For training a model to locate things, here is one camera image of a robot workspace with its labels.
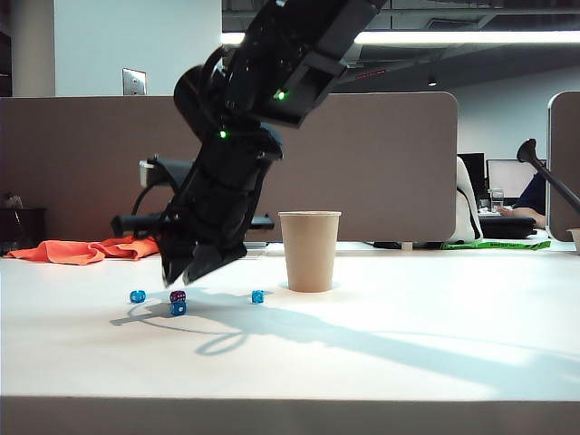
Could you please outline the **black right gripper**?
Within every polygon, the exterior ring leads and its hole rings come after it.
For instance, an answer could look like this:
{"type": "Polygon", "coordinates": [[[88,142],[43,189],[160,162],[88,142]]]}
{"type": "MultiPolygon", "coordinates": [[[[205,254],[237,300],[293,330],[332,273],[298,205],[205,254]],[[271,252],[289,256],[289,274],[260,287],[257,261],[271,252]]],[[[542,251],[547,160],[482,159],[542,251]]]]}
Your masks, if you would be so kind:
{"type": "Polygon", "coordinates": [[[172,285],[182,273],[183,283],[189,285],[247,254],[243,243],[234,245],[250,227],[266,173],[282,157],[280,136],[270,126],[257,124],[212,132],[191,162],[143,160],[144,189],[129,215],[112,219],[113,233],[154,237],[164,285],[172,285]],[[157,186],[170,187],[172,199],[164,210],[139,216],[140,202],[157,186]]]}

